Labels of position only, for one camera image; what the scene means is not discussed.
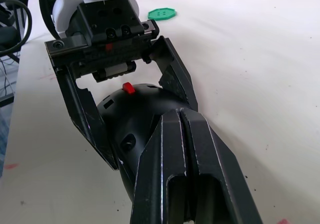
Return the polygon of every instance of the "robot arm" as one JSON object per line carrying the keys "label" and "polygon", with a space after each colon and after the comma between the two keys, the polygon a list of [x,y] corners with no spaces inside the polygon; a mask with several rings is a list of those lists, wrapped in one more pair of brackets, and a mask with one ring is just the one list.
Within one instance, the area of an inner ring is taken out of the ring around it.
{"label": "robot arm", "polygon": [[[157,23],[141,22],[130,0],[80,0],[67,13],[57,28],[66,37],[47,52],[74,125],[120,171],[130,223],[261,224],[236,157],[198,113],[191,76]],[[160,87],[125,83],[97,106],[77,87],[87,74],[132,73],[139,59],[157,64]]]}

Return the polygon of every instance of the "floor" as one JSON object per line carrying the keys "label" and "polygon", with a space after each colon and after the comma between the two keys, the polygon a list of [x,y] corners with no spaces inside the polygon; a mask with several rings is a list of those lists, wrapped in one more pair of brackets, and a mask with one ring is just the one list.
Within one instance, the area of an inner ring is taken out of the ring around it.
{"label": "floor", "polygon": [[[20,33],[24,33],[21,22],[20,10],[18,12],[18,20],[20,26]],[[16,91],[16,82],[18,76],[19,64],[7,56],[0,58],[0,98],[6,94],[11,94]],[[13,110],[13,103],[0,108],[0,177],[3,173],[4,160],[8,142],[8,134],[10,127],[11,114]]]}

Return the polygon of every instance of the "red button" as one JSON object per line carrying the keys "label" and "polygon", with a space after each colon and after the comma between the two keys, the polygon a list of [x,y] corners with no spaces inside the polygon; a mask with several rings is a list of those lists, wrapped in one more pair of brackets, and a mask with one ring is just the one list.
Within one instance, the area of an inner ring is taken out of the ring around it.
{"label": "red button", "polygon": [[122,89],[128,93],[128,94],[133,94],[136,92],[135,88],[131,85],[130,82],[126,82],[122,85]]}

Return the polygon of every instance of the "white table surface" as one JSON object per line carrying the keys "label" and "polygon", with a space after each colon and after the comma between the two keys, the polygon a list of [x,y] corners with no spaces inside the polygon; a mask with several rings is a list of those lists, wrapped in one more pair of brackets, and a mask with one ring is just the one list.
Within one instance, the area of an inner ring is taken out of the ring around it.
{"label": "white table surface", "polygon": [[[235,153],[265,224],[320,223],[320,0],[137,0],[178,15],[158,25],[191,74],[199,110]],[[1,224],[129,223],[131,202],[72,124],[38,7],[23,46],[0,191]],[[155,63],[101,83],[157,84]]]}

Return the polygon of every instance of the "green disc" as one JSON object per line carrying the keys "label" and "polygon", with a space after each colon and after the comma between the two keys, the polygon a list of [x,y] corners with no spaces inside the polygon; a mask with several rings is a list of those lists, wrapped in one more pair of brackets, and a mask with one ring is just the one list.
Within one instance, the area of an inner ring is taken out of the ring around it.
{"label": "green disc", "polygon": [[156,21],[168,20],[176,15],[176,10],[172,8],[159,8],[148,13],[148,19]]}

